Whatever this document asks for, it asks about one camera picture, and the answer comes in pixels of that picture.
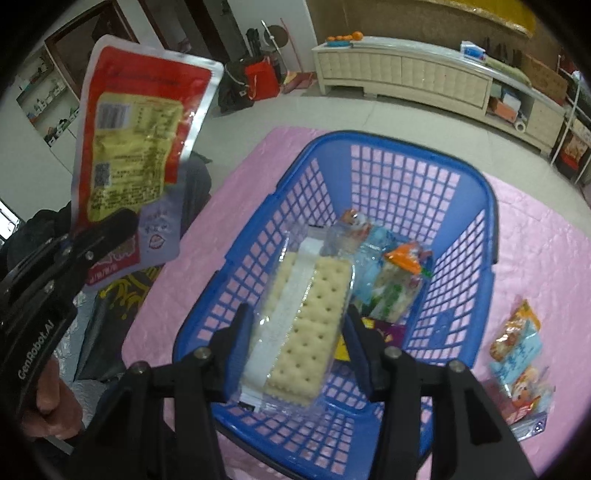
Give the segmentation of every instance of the cracker package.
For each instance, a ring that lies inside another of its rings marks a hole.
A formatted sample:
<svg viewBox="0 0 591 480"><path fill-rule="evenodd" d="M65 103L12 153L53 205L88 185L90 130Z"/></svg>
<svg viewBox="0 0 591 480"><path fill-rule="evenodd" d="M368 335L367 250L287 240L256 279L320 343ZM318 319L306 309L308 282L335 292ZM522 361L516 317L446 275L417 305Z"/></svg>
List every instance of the cracker package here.
<svg viewBox="0 0 591 480"><path fill-rule="evenodd" d="M301 413L317 401L330 371L355 268L326 255L324 239L285 235L257 307L240 401L255 411Z"/></svg>

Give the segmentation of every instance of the red bag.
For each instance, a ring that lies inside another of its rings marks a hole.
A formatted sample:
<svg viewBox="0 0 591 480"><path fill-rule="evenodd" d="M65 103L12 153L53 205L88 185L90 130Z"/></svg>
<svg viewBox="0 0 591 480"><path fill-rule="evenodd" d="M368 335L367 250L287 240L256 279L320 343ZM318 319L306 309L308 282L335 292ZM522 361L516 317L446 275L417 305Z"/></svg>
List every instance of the red bag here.
<svg viewBox="0 0 591 480"><path fill-rule="evenodd" d="M251 100L265 100L279 95L279 83L273 67L260 61L245 69L248 77L248 96Z"/></svg>

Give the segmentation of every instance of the human hand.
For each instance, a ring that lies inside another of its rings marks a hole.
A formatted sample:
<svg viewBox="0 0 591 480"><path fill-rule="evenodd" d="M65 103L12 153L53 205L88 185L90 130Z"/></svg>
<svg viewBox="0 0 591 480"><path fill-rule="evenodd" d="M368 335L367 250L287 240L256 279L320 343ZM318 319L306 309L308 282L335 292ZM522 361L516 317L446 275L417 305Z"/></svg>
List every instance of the human hand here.
<svg viewBox="0 0 591 480"><path fill-rule="evenodd" d="M37 410L25 410L21 427L28 437L54 435L64 440L82 428L82 407L60 378L60 365L52 356L37 383Z"/></svg>

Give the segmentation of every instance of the barcode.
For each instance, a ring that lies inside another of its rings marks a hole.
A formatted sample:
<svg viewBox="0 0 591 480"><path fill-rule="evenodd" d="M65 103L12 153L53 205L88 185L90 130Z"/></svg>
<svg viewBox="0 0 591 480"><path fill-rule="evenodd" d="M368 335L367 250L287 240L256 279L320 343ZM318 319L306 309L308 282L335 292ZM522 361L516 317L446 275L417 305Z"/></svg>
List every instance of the barcode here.
<svg viewBox="0 0 591 480"><path fill-rule="evenodd" d="M129 121L131 105L123 103L101 103L96 113L97 128L124 128Z"/></svg>

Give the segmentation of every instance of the nutrition label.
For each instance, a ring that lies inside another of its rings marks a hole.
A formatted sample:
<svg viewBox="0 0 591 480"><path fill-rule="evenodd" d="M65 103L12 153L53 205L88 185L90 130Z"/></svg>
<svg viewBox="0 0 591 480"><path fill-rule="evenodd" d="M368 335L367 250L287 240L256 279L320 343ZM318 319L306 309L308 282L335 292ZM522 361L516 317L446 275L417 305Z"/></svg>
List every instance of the nutrition label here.
<svg viewBox="0 0 591 480"><path fill-rule="evenodd" d="M166 160L183 115L177 100L105 92L96 107L88 219L135 211L164 191Z"/></svg>

